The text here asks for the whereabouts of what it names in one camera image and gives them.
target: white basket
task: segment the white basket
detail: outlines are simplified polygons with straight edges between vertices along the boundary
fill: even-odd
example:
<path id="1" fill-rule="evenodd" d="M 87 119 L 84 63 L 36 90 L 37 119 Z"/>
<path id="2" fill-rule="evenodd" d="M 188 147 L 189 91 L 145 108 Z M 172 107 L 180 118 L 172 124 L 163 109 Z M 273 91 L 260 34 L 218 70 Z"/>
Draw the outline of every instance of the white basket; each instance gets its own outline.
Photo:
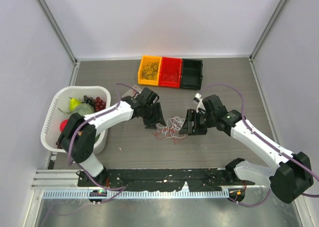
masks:
<path id="1" fill-rule="evenodd" d="M 64 89 L 61 89 L 53 98 L 50 105 L 48 114 L 46 115 L 45 122 L 41 131 L 41 142 L 42 145 L 54 152 L 64 152 L 63 149 L 58 149 L 56 142 L 61 134 L 60 124 L 63 120 L 68 119 L 67 115 L 61 112 L 58 108 L 65 112 L 69 112 L 70 99 L 82 99 L 84 95 L 88 97 L 100 97 L 103 101 L 106 102 L 106 108 L 110 107 L 111 95 L 107 89 L 100 86 L 70 86 Z M 106 136 L 108 131 L 105 130 L 101 132 L 99 139 L 94 144 L 93 153 L 100 153 L 106 142 Z"/>

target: white panel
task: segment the white panel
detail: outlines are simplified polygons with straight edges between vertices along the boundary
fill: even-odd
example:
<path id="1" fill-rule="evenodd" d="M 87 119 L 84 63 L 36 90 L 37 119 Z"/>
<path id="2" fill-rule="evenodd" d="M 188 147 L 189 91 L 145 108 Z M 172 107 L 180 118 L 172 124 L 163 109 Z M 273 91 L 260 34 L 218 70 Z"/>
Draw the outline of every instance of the white panel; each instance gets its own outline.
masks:
<path id="1" fill-rule="evenodd" d="M 281 145 L 310 157 L 319 174 L 319 2 L 290 0 L 256 57 Z M 307 193 L 319 194 L 315 181 Z M 316 206 L 319 199 L 309 199 Z"/>
<path id="2" fill-rule="evenodd" d="M 78 58 L 250 55 L 279 0 L 46 0 Z"/>
<path id="3" fill-rule="evenodd" d="M 36 0 L 0 0 L 0 220 L 20 226 L 35 170 L 47 151 L 40 132 L 71 61 Z"/>

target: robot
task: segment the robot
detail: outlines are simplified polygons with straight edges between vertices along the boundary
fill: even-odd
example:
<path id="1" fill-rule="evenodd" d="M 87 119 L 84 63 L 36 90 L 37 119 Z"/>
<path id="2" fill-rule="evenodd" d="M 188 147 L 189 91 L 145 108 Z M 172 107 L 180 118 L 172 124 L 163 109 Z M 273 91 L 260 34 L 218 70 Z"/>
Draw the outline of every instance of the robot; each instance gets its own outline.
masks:
<path id="1" fill-rule="evenodd" d="M 71 157 L 97 183 L 105 186 L 108 170 L 93 153 L 95 137 L 120 122 L 136 117 L 143 118 L 145 128 L 156 129 L 158 123 L 165 126 L 158 100 L 159 96 L 156 93 L 149 88 L 144 88 L 134 97 L 122 98 L 116 105 L 98 113 L 86 116 L 75 113 L 69 118 L 57 144 L 69 152 L 73 133 L 82 125 L 81 131 L 75 136 L 70 152 Z M 217 95 L 202 99 L 200 94 L 196 94 L 194 101 L 197 109 L 187 110 L 185 123 L 179 134 L 206 135 L 208 128 L 215 127 L 218 131 L 223 131 L 228 136 L 244 143 L 268 165 L 268 167 L 255 165 L 242 158 L 237 158 L 225 167 L 227 177 L 231 182 L 245 180 L 263 185 L 270 188 L 281 201 L 288 204 L 313 185 L 313 176 L 291 161 L 294 159 L 311 170 L 307 155 L 302 152 L 294 154 L 276 144 L 257 130 L 239 111 L 227 111 Z M 276 152 L 270 147 L 271 145 L 279 151 Z M 94 185 L 88 181 L 87 186 Z"/>

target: wood grain surface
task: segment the wood grain surface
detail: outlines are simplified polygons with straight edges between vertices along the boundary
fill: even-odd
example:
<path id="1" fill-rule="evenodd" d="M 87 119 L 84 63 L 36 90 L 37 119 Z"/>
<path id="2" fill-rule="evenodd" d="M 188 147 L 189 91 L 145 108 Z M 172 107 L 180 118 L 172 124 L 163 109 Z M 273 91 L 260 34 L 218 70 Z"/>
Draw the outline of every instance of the wood grain surface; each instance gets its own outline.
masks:
<path id="1" fill-rule="evenodd" d="M 116 82 L 137 84 L 140 60 L 86 61 L 80 63 L 76 85 L 102 86 L 111 93 L 113 105 L 116 101 Z M 270 126 L 248 58 L 203 59 L 202 88 L 216 83 L 230 84 L 238 88 L 246 101 L 245 116 L 265 135 L 272 137 Z M 128 89 L 118 87 L 121 94 Z M 149 86 L 160 96 L 164 118 L 185 118 L 187 109 L 195 109 L 194 90 Z M 226 87 L 207 90 L 203 97 L 217 94 L 228 110 L 240 111 L 239 96 Z M 209 168 L 224 167 L 237 157 L 265 165 L 248 147 L 214 128 L 207 135 L 187 136 L 174 145 L 173 140 L 158 140 L 154 130 L 144 129 L 143 120 L 135 118 L 109 129 L 105 149 L 97 155 L 107 168 Z M 54 169 L 67 167 L 66 155 L 59 153 Z"/>

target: plastic bin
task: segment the plastic bin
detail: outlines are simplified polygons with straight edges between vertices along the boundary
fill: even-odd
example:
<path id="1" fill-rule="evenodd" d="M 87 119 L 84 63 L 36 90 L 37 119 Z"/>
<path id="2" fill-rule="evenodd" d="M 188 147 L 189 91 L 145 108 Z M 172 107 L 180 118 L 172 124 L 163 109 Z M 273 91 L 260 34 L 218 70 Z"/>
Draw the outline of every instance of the plastic bin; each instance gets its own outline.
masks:
<path id="1" fill-rule="evenodd" d="M 68 116 L 61 112 L 58 108 L 63 111 L 69 111 L 70 99 L 69 97 L 82 99 L 84 95 L 89 97 L 100 97 L 106 102 L 106 108 L 110 107 L 111 95 L 107 89 L 100 86 L 70 86 L 60 90 L 53 98 L 50 105 L 49 111 L 46 115 L 42 132 L 41 142 L 42 145 L 49 151 L 64 152 L 63 149 L 58 149 L 56 142 L 61 134 L 60 124 L 63 120 L 68 119 Z M 94 144 L 93 153 L 100 153 L 105 147 L 106 137 L 108 131 L 105 130 L 100 134 L 99 139 Z"/>
<path id="2" fill-rule="evenodd" d="M 200 90 L 203 79 L 203 61 L 183 59 L 180 88 Z"/>
<path id="3" fill-rule="evenodd" d="M 179 88 L 182 59 L 163 57 L 159 73 L 159 86 Z"/>
<path id="4" fill-rule="evenodd" d="M 141 60 L 138 83 L 143 85 L 159 85 L 160 65 L 162 57 L 144 55 Z"/>

